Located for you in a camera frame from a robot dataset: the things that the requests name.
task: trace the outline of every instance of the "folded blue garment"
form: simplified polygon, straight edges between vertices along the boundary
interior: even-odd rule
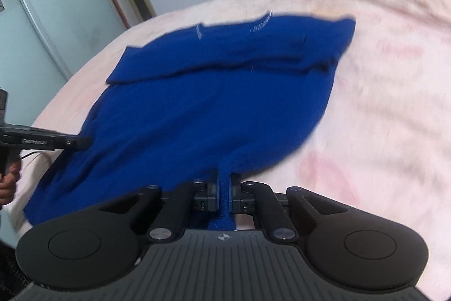
[[[25,208],[32,225],[148,184],[172,190],[218,170],[228,182],[277,164],[321,119],[355,22],[272,16],[197,25],[127,48],[81,131],[87,151],[63,152]]]

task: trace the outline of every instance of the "screw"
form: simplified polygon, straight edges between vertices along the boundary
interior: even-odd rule
[[[272,235],[281,240],[289,240],[296,236],[296,233],[289,228],[278,228],[275,230]]]
[[[167,228],[154,228],[149,232],[149,236],[155,240],[166,240],[170,238],[172,232]]]

